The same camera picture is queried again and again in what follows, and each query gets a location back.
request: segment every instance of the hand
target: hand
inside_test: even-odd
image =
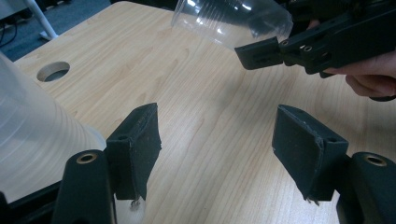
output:
[[[324,72],[346,75],[346,83],[360,96],[396,95],[396,50]]]

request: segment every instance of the transparent plastic cup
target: transparent plastic cup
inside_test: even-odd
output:
[[[9,203],[61,180],[74,154],[105,147],[99,132],[74,119],[0,53],[0,191]]]
[[[172,26],[182,27],[228,49],[289,37],[289,12],[273,0],[179,0]]]

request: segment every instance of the cable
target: cable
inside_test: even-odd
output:
[[[10,40],[8,40],[8,42],[6,42],[4,44],[1,44],[1,41],[3,41],[4,33],[6,32],[6,25],[3,23],[3,33],[2,33],[1,41],[0,41],[0,48],[2,48],[3,46],[11,43],[15,39],[15,37],[17,37],[17,34],[18,34],[18,23],[16,21],[14,23],[14,28],[15,28],[14,36],[12,36],[12,38]]]

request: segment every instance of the wooden table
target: wooden table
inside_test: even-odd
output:
[[[163,150],[148,182],[144,223],[337,223],[335,204],[303,200],[271,142],[279,104],[310,113],[350,143],[396,161],[396,102],[357,96],[343,77],[301,67],[246,71],[235,53],[172,28],[173,13],[117,3],[15,64],[107,138],[136,107],[157,102]],[[128,205],[118,204],[120,223]]]

